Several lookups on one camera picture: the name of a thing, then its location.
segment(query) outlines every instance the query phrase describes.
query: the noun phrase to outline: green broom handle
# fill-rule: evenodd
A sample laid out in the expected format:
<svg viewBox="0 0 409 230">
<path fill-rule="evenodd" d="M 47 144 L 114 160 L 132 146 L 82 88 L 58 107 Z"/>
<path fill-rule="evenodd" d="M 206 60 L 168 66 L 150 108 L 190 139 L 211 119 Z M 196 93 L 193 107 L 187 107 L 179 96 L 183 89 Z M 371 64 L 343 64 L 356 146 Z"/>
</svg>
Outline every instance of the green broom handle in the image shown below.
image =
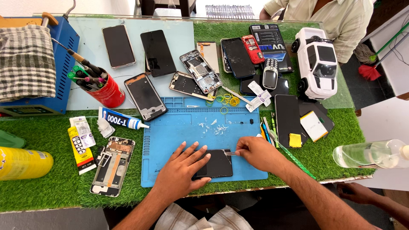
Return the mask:
<svg viewBox="0 0 409 230">
<path fill-rule="evenodd" d="M 409 26 L 409 22 L 406 23 L 406 25 L 405 25 L 404 27 L 402 27 L 402 28 L 400 29 L 400 31 L 399 31 L 398 33 L 396 33 L 395 36 L 393 36 L 384 46 L 382 46 L 382 48 L 381 48 L 378 52 L 376 52 L 375 56 L 377 56 L 386 46 L 388 46 L 388 45 L 389 45 L 400 33 L 402 33 L 402 32 L 406 29 L 406 27 L 408 27 L 408 26 Z"/>
<path fill-rule="evenodd" d="M 379 60 L 379 62 L 377 62 L 377 63 L 374 65 L 375 68 L 376 68 L 376 66 L 378 66 L 389 54 L 391 54 L 391 53 L 398 47 L 398 45 L 400 45 L 400 43 L 402 43 L 403 40 L 405 40 L 405 38 L 407 38 L 408 36 L 409 36 L 409 33 L 407 33 L 398 43 L 396 43 L 396 45 L 393 46 L 392 49 L 389 50 L 389 51 L 387 52 L 387 54 L 385 54 L 385 56 L 383 56 L 383 58 L 381 58 L 381 59 Z"/>
</svg>

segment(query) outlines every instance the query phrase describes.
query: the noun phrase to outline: red feature phone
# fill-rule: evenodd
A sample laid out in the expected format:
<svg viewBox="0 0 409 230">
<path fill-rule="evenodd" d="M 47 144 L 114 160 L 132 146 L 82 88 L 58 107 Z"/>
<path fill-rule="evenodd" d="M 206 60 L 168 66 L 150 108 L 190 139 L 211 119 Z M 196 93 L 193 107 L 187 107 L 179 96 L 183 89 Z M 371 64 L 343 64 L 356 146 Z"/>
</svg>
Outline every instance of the red feature phone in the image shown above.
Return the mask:
<svg viewBox="0 0 409 230">
<path fill-rule="evenodd" d="M 264 56 L 261 53 L 260 47 L 258 47 L 253 35 L 246 35 L 241 38 L 246 47 L 247 53 L 249 53 L 250 59 L 253 64 L 259 64 L 264 62 Z"/>
</svg>

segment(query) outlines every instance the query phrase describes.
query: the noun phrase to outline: checkered cloth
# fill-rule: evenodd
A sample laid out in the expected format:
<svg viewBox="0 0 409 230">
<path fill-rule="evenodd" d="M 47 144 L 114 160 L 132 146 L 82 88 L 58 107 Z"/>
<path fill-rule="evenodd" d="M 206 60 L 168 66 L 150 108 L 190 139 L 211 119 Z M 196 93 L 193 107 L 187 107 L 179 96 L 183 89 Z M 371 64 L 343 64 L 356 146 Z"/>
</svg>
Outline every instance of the checkered cloth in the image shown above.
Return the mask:
<svg viewBox="0 0 409 230">
<path fill-rule="evenodd" d="M 55 81 L 47 27 L 0 28 L 0 102 L 55 97 Z"/>
</svg>

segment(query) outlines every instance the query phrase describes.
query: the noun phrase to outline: hand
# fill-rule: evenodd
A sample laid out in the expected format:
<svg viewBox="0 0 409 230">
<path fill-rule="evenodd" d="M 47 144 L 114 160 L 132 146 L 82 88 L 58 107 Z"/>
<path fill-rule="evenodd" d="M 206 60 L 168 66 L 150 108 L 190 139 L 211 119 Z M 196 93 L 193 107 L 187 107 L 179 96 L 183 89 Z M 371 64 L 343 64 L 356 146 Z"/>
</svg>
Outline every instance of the hand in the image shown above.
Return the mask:
<svg viewBox="0 0 409 230">
<path fill-rule="evenodd" d="M 369 188 L 355 182 L 338 183 L 337 190 L 341 198 L 364 205 L 373 204 L 380 196 Z"/>
<path fill-rule="evenodd" d="M 211 180 L 210 177 L 203 177 L 192 181 L 192 176 L 210 159 L 208 153 L 197 161 L 207 150 L 207 145 L 204 145 L 192 154 L 198 145 L 199 143 L 195 142 L 182 152 L 186 146 L 186 142 L 183 142 L 160 170 L 151 192 L 156 193 L 167 205 L 203 187 Z"/>
<path fill-rule="evenodd" d="M 290 162 L 264 138 L 240 138 L 235 153 L 237 156 L 244 157 L 256 169 L 273 174 L 280 171 L 283 163 Z"/>
</svg>

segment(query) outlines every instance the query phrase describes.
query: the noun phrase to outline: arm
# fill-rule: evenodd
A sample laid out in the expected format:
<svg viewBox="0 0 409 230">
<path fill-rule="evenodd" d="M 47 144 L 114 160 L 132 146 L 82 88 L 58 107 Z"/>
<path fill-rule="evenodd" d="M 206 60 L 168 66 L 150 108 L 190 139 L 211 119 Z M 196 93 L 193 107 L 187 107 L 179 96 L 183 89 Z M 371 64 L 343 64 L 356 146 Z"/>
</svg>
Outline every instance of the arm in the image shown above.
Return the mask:
<svg viewBox="0 0 409 230">
<path fill-rule="evenodd" d="M 337 184 L 339 196 L 344 199 L 359 203 L 370 204 L 389 213 L 403 226 L 409 228 L 409 208 L 405 207 L 389 197 L 381 196 L 371 191 L 369 188 L 358 183 Z"/>
<path fill-rule="evenodd" d="M 197 161 L 207 150 L 207 146 L 204 145 L 192 154 L 198 145 L 199 143 L 195 142 L 182 152 L 186 146 L 186 142 L 183 142 L 176 149 L 160 170 L 153 188 L 145 199 L 115 226 L 115 230 L 149 229 L 172 202 L 184 197 L 193 190 L 203 187 L 211 180 L 209 177 L 195 181 L 191 179 L 210 159 L 208 153 L 204 158 Z"/>
<path fill-rule="evenodd" d="M 260 12 L 260 20 L 271 20 L 274 15 L 281 8 L 286 8 L 289 0 L 271 0 L 267 2 Z"/>
<path fill-rule="evenodd" d="M 240 138 L 236 155 L 261 171 L 268 171 L 287 183 L 303 201 L 320 228 L 373 229 L 364 218 L 328 189 L 317 183 L 263 138 Z"/>
</svg>

